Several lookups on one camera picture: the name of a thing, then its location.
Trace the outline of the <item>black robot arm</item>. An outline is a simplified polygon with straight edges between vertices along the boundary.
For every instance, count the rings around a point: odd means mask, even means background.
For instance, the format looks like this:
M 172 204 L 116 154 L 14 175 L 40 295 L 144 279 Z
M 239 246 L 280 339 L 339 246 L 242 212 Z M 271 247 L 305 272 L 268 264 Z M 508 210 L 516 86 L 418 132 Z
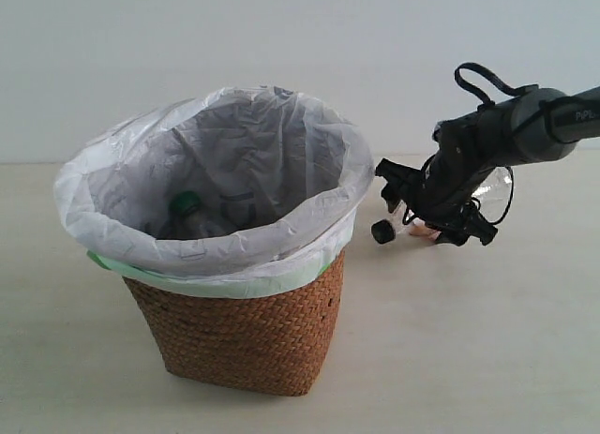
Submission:
M 481 212 L 474 192 L 497 169 L 552 162 L 582 140 L 599 135 L 599 90 L 568 96 L 533 89 L 521 97 L 440 122 L 433 134 L 437 152 L 415 169 L 382 159 L 375 174 L 385 180 L 381 196 L 402 223 L 421 219 L 441 243 L 488 245 L 498 229 Z

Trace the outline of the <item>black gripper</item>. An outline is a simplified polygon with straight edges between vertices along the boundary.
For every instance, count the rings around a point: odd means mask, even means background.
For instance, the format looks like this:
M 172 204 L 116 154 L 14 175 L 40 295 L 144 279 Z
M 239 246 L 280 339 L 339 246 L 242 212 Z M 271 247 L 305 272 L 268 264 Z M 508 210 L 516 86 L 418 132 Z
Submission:
M 416 216 L 439 232 L 436 245 L 461 247 L 471 237 L 490 244 L 497 228 L 470 201 L 495 169 L 516 164 L 511 113 L 493 106 L 442 122 L 434 132 L 439 150 L 423 172 L 383 158 L 375 175 L 386 181 L 381 197 L 387 208 L 411 206 L 416 197 Z

